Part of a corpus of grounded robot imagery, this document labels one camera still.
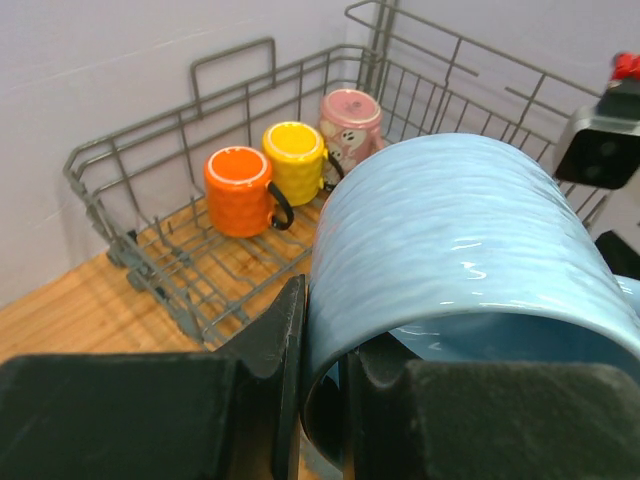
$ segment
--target orange mug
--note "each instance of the orange mug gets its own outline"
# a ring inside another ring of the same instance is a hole
[[[204,183],[213,227],[238,238],[259,235],[270,226],[289,228],[293,209],[271,178],[271,164],[253,148],[229,147],[211,155],[204,165]],[[275,201],[286,220],[276,217]]]

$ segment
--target mug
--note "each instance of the mug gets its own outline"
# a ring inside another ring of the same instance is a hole
[[[320,215],[307,434],[326,451],[306,420],[317,385],[343,354],[389,331],[431,361],[604,363],[640,383],[637,283],[620,283],[624,292],[556,183],[518,149],[460,133],[387,147]]]
[[[320,116],[320,133],[345,174],[385,146],[380,133],[382,110],[364,92],[343,88],[329,93],[322,100]],[[339,181],[327,168],[324,175],[328,183]]]
[[[274,181],[294,207],[309,203],[324,187],[325,162],[344,176],[340,165],[329,157],[322,136],[304,123],[271,126],[262,137],[262,149],[273,164]]]
[[[217,151],[205,163],[204,180],[211,224],[225,235],[252,237],[270,226],[286,230],[293,223],[293,209],[272,181],[271,164],[253,148]],[[276,217],[274,199],[285,220]]]

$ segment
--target rack handle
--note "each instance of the rack handle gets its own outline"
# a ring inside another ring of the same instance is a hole
[[[189,67],[189,73],[191,77],[191,86],[193,87],[193,95],[195,97],[196,108],[198,110],[198,115],[202,117],[202,98],[200,97],[200,87],[198,85],[198,77],[197,70],[198,67],[202,65],[206,65],[211,62],[215,62],[216,60],[220,60],[222,58],[229,57],[231,55],[235,55],[236,53],[243,52],[245,50],[250,50],[254,47],[267,45],[269,47],[269,59],[271,63],[271,84],[272,87],[276,86],[276,41],[273,37],[263,37],[258,38],[252,42],[243,43],[241,45],[237,45],[235,47],[229,48],[227,50],[223,50],[218,53],[213,53],[211,55],[207,55],[206,57],[199,58],[191,63]]]

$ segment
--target dishwasher rack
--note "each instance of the dishwasher rack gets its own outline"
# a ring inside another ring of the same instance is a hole
[[[153,295],[203,348],[227,341],[289,276],[308,272],[323,203],[320,195],[297,208],[286,232],[222,236],[209,223],[201,174],[216,149],[255,147],[276,121],[315,124],[322,96],[347,87],[378,100],[390,143],[474,132],[507,141],[549,169],[570,113],[598,97],[403,10],[397,0],[361,1],[345,15],[367,32],[368,45],[341,44],[278,66],[275,40],[267,37],[199,59],[190,67],[193,101],[81,145],[65,164],[111,262],[127,268],[132,287]],[[268,53],[267,71],[201,95],[199,71],[253,50]],[[562,106],[566,99],[573,103]],[[609,193],[558,183],[589,228]]]

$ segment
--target yellow mug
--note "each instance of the yellow mug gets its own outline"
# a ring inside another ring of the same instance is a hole
[[[330,158],[322,135],[301,122],[272,125],[264,132],[262,149],[273,166],[273,182],[293,207],[310,202],[324,187],[326,161],[344,176],[340,164]]]

